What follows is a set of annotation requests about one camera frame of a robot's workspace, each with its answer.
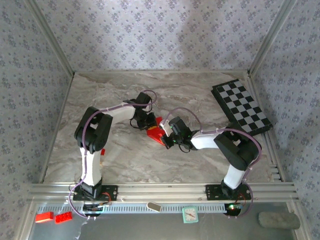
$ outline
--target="marble floor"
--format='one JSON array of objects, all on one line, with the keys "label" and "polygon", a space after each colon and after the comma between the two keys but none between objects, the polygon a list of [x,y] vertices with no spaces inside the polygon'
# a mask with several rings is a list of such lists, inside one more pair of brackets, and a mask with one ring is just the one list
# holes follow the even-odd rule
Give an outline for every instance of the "marble floor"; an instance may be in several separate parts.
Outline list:
[{"label": "marble floor", "polygon": [[[87,107],[106,108],[122,100],[136,98],[144,89],[154,90],[158,101],[153,106],[157,117],[164,117],[176,107],[194,111],[204,130],[225,127],[229,121],[211,94],[213,85],[234,79],[243,79],[240,73],[167,73],[167,72],[111,72],[77,73],[74,76],[64,113],[49,159],[44,182],[75,182],[81,176],[81,154],[74,139]],[[185,111],[177,111],[191,130],[198,129],[195,118]],[[262,145],[262,159],[248,176],[251,182],[270,182],[266,147],[260,135],[255,137]],[[100,161],[105,183],[220,182],[229,163],[219,149],[202,149],[183,153],[178,146],[166,149],[149,138],[146,131],[134,129],[129,121],[120,122],[110,130],[105,155]]]}]

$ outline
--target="patterned wallpaper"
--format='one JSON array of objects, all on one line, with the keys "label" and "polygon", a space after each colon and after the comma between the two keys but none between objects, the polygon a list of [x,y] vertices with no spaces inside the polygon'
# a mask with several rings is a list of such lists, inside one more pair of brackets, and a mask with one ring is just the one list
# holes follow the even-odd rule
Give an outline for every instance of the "patterned wallpaper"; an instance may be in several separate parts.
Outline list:
[{"label": "patterned wallpaper", "polygon": [[0,239],[12,239],[28,184],[39,181],[65,74],[22,0],[0,3]]},{"label": "patterned wallpaper", "polygon": [[320,239],[320,2],[298,0],[254,77],[279,157]]},{"label": "patterned wallpaper", "polygon": [[283,0],[37,0],[74,71],[248,69]]}]

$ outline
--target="red block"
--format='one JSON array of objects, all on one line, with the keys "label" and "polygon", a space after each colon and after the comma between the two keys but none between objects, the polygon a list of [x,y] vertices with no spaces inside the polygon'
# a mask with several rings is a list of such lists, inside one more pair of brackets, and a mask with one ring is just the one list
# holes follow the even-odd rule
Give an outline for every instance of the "red block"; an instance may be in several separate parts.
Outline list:
[{"label": "red block", "polygon": [[157,126],[150,127],[150,128],[146,131],[146,134],[147,134],[150,138],[156,140],[158,143],[164,145],[164,143],[163,143],[162,140],[161,140],[161,137],[162,137],[163,135],[165,135],[166,132],[165,132],[163,129],[161,129],[160,127],[158,127],[159,124],[160,124],[160,122],[162,121],[162,117],[157,117],[155,120],[156,120]]},{"label": "red block", "polygon": [[68,211],[65,213],[62,213],[60,215],[55,216],[54,222],[55,224],[62,224],[64,222],[72,220],[72,212]]},{"label": "red block", "polygon": [[54,219],[54,213],[52,211],[37,214],[35,216],[36,223],[45,223]]}]

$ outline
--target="chessboard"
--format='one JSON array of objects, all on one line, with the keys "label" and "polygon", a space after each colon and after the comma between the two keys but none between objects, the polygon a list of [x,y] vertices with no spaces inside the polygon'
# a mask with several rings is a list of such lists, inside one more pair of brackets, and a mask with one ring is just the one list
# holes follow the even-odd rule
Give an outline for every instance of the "chessboard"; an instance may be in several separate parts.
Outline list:
[{"label": "chessboard", "polygon": [[212,94],[231,123],[251,136],[270,130],[273,125],[242,83],[236,79],[212,87]]}]

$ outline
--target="green clock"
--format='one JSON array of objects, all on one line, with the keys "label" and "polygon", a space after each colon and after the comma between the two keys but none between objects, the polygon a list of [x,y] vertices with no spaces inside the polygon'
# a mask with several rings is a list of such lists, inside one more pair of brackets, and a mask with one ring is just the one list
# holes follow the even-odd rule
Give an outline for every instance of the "green clock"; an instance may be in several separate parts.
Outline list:
[{"label": "green clock", "polygon": [[198,208],[196,206],[186,206],[182,208],[183,223],[192,224],[197,223],[198,219]]}]

